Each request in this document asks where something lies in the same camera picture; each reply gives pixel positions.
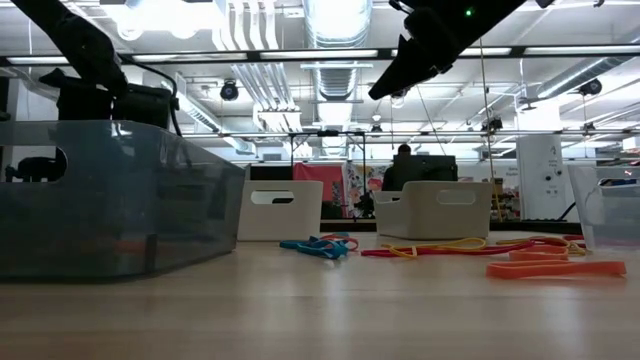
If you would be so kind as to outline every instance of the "fluorescent light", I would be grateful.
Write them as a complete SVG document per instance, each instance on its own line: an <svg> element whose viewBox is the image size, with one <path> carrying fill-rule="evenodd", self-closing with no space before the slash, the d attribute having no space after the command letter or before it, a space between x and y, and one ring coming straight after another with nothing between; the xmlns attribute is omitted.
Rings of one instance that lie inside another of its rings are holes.
<svg viewBox="0 0 640 360"><path fill-rule="evenodd" d="M302 51L269 51L260 53L264 60L283 59L351 59L375 58L378 50L302 50Z"/></svg>
<svg viewBox="0 0 640 360"><path fill-rule="evenodd" d="M69 65L64 56L12 56L7 61L12 65Z"/></svg>
<svg viewBox="0 0 640 360"><path fill-rule="evenodd" d="M225 134L225 135L228 135L230 137L248 137L248 138L289 137L289 134L287 133L231 133L231 134Z"/></svg>
<svg viewBox="0 0 640 360"><path fill-rule="evenodd" d="M315 63L315 64L302 64L300 69L302 70L316 70L316 69L371 69L373 64L371 63L353 63L353 64L335 64L335 63Z"/></svg>
<svg viewBox="0 0 640 360"><path fill-rule="evenodd" d="M640 53L640 45L612 45L612 46L548 46L529 47L525 55L573 55L573 54L607 54L607 53Z"/></svg>
<svg viewBox="0 0 640 360"><path fill-rule="evenodd" d="M511 48L468 48L465 49L460 56L497 56L497 55L509 55Z"/></svg>
<svg viewBox="0 0 640 360"><path fill-rule="evenodd" d="M246 53L210 53L210 54L154 54L134 55L133 59L147 64L163 62L210 62L210 61L242 61L247 60Z"/></svg>

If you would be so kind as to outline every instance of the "wooden table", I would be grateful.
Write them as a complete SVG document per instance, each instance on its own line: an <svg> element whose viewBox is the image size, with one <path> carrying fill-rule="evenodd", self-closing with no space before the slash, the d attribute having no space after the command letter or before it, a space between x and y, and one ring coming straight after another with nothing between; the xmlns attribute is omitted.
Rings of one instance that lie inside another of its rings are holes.
<svg viewBox="0 0 640 360"><path fill-rule="evenodd" d="M241 243L150 280L0 286L0 359L640 358L638 262L626 280L507 281L484 276L495 259L328 261Z"/></svg>

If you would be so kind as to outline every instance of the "transparent plastic bin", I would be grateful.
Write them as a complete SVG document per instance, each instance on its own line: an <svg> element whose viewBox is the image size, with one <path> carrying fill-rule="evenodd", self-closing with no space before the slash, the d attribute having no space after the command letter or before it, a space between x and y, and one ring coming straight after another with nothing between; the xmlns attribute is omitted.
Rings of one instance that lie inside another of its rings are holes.
<svg viewBox="0 0 640 360"><path fill-rule="evenodd" d="M569 166L569 177L587 248L639 251L640 168ZM611 179L636 184L601 184Z"/></svg>
<svg viewBox="0 0 640 360"><path fill-rule="evenodd" d="M56 182L0 183L0 280L109 281L235 248L244 171L160 128L0 123L0 145L67 158Z"/></svg>

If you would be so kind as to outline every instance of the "box handle cutout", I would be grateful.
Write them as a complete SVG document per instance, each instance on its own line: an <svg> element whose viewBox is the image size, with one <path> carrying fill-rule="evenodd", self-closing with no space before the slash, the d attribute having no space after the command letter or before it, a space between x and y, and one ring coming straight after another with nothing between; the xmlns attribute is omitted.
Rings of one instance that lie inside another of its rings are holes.
<svg viewBox="0 0 640 360"><path fill-rule="evenodd" d="M55 146L3 146L11 163L1 169L2 183L54 183L67 171L67 157Z"/></svg>
<svg viewBox="0 0 640 360"><path fill-rule="evenodd" d="M469 190L442 190L436 200L442 205L472 205L476 202L476 194Z"/></svg>
<svg viewBox="0 0 640 360"><path fill-rule="evenodd" d="M286 190L256 190L251 193L251 202L256 205L291 204L295 196Z"/></svg>

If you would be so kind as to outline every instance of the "ceiling light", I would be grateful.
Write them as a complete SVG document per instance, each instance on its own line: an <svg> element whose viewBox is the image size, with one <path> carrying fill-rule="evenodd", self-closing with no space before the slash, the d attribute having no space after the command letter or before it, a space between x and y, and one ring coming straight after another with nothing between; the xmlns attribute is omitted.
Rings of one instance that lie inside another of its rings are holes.
<svg viewBox="0 0 640 360"><path fill-rule="evenodd" d="M529 47L525 55L590 55L609 53L639 53L640 45L601 45L601 46L546 46Z"/></svg>
<svg viewBox="0 0 640 360"><path fill-rule="evenodd" d="M8 57L7 61L12 65L69 65L64 56L12 56Z"/></svg>
<svg viewBox="0 0 640 360"><path fill-rule="evenodd" d="M222 17L211 2L144 0L135 8L101 2L105 2L102 10L116 22L118 35L127 41L137 40L144 31L170 31L178 39L189 39L200 29L211 29L212 21L216 23Z"/></svg>
<svg viewBox="0 0 640 360"><path fill-rule="evenodd" d="M227 61L243 61L247 60L246 53L238 52L221 52L209 54L152 54L152 55L134 55L133 59L137 62L156 64L156 63L197 63L197 62L227 62Z"/></svg>
<svg viewBox="0 0 640 360"><path fill-rule="evenodd" d="M497 55L509 55L511 48L468 48L465 49L460 56L497 56Z"/></svg>
<svg viewBox="0 0 640 360"><path fill-rule="evenodd" d="M302 70L317 70L317 69L371 69L373 64L371 63L352 63L352 64L336 64L336 63L315 63L315 64L302 64L300 69Z"/></svg>
<svg viewBox="0 0 640 360"><path fill-rule="evenodd" d="M353 59L375 58L378 50L302 50L302 51L267 51L260 53L263 60L287 59Z"/></svg>

